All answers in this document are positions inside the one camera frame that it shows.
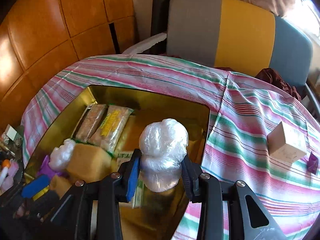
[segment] wooden cabinet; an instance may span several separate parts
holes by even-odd
[[[115,36],[123,52],[137,41],[135,30],[132,0],[17,0],[0,25],[0,132],[20,124],[55,74],[86,57],[115,54]]]

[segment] orange object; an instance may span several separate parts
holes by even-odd
[[[8,167],[10,168],[10,161],[8,159],[5,159],[3,162],[2,162],[2,168],[4,167]]]

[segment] striped cloth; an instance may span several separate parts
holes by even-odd
[[[244,180],[288,239],[302,239],[314,223],[320,212],[320,179],[306,171],[306,163],[310,152],[320,157],[319,124],[300,102],[272,85],[182,59],[98,56],[58,73],[23,114],[25,165],[58,114],[91,84],[142,89],[207,105],[211,113],[202,169],[222,181]],[[305,135],[308,154],[292,166],[268,156],[267,134],[280,121]],[[189,204],[173,239],[196,239],[200,208]],[[228,239],[227,212],[224,221]]]

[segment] blue cushion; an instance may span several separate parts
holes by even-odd
[[[275,16],[275,43],[269,67],[291,86],[304,86],[312,58],[310,39],[291,24]]]

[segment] white object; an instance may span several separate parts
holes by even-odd
[[[5,179],[5,177],[7,176],[7,174],[8,174],[8,167],[3,167],[3,169],[2,169],[2,171],[1,171],[1,173],[0,173],[0,187],[1,187],[1,185],[2,185],[2,183],[3,183],[3,181],[4,181],[4,179]]]
[[[147,49],[150,49],[152,46],[157,44],[158,42],[164,41],[167,38],[166,33],[159,33],[150,38],[147,38],[139,43],[127,48],[122,54],[138,54],[142,53]]]
[[[280,122],[268,134],[269,155],[279,160],[294,163],[307,154],[305,136],[285,122]]]
[[[139,138],[140,170],[147,188],[162,192],[178,183],[187,146],[188,132],[174,119],[164,119],[144,129]]]
[[[59,148],[55,147],[50,155],[49,167],[54,171],[63,171],[68,166],[75,145],[75,141],[66,139]]]

